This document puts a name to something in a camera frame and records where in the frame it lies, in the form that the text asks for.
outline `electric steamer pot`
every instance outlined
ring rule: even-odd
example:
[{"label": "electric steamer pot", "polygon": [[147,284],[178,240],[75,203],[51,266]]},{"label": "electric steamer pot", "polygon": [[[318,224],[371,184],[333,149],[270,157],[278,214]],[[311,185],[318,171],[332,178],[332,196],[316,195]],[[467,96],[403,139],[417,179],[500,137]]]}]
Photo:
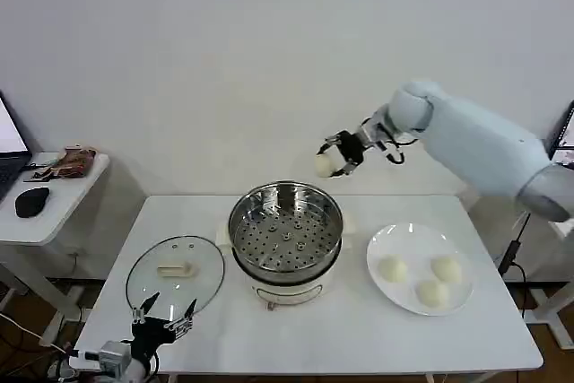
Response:
[{"label": "electric steamer pot", "polygon": [[318,296],[342,247],[343,216],[319,188],[293,181],[257,187],[228,221],[233,256],[257,295],[269,304]]}]

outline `glass lid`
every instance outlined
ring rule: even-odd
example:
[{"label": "glass lid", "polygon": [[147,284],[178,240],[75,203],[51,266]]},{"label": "glass lid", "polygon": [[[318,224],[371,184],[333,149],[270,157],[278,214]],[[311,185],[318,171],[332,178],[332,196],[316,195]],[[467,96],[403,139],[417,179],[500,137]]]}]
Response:
[{"label": "glass lid", "polygon": [[131,308],[160,293],[147,316],[169,321],[183,317],[193,300],[195,313],[219,291],[225,274],[222,252],[193,235],[165,239],[137,259],[126,282]]}]

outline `monitor screen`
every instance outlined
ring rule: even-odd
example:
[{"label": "monitor screen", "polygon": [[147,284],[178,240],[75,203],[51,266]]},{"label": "monitor screen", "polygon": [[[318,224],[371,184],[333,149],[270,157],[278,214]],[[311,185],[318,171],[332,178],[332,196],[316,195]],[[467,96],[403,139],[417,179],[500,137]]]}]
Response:
[{"label": "monitor screen", "polygon": [[26,152],[28,148],[22,140],[8,109],[0,99],[0,152]]}]

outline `stainless steel steamer basket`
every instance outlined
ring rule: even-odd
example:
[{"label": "stainless steel steamer basket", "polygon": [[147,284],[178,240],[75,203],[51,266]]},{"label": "stainless steel steamer basket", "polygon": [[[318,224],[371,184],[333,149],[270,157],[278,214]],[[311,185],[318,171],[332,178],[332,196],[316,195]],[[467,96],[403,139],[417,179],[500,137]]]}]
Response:
[{"label": "stainless steel steamer basket", "polygon": [[231,211],[228,230],[233,255],[248,275],[290,286],[319,277],[335,262],[343,216],[323,190],[278,181],[243,196]]}]

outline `white table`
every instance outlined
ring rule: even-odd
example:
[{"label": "white table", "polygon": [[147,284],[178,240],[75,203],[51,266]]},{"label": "white table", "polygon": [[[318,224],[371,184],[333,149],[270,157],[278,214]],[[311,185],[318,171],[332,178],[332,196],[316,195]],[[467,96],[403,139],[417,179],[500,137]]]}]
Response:
[{"label": "white table", "polygon": [[[35,154],[30,162],[42,164],[53,161],[57,156],[56,152],[41,152]],[[109,157],[98,154],[86,177],[53,179],[48,183],[23,182],[30,176],[29,172],[24,172],[0,202],[0,265],[58,310],[44,333],[43,344],[53,341],[62,314],[67,320],[75,321],[80,317],[80,309],[75,303],[83,289],[75,286],[64,295],[13,246],[42,246],[54,239],[108,164]],[[21,219],[16,215],[14,202],[22,192],[36,187],[49,187],[46,206],[37,216]]]},{"label": "white table", "polygon": [[[125,283],[146,249],[170,236],[215,239],[239,196],[149,197],[114,264],[76,348],[98,351],[131,338]],[[169,374],[407,374],[531,370],[543,359],[491,257],[453,196],[335,196],[354,221],[352,247],[335,264],[327,292],[295,307],[267,311],[233,257],[213,301],[193,330],[163,345],[160,372]],[[472,298],[443,318],[397,307],[370,280],[370,237],[391,222],[425,223],[446,233],[473,262]],[[96,370],[97,363],[70,364]]]}]

